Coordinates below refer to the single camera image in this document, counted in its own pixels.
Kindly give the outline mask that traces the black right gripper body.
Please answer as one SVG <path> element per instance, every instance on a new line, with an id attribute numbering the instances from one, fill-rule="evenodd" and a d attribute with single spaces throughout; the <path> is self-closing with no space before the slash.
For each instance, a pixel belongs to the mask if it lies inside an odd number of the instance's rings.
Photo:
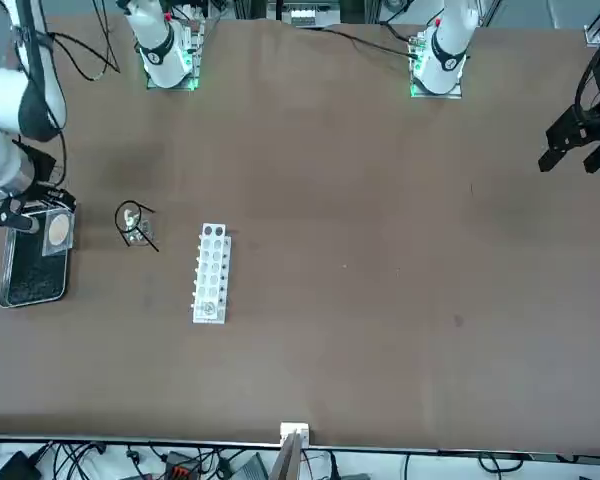
<path id="1" fill-rule="evenodd" d="M 27 190 L 33 186 L 52 188 L 51 176 L 56 165 L 55 158 L 22 141 L 13 141 L 12 144 L 15 148 L 13 158 L 16 161 L 12 189 Z"/>

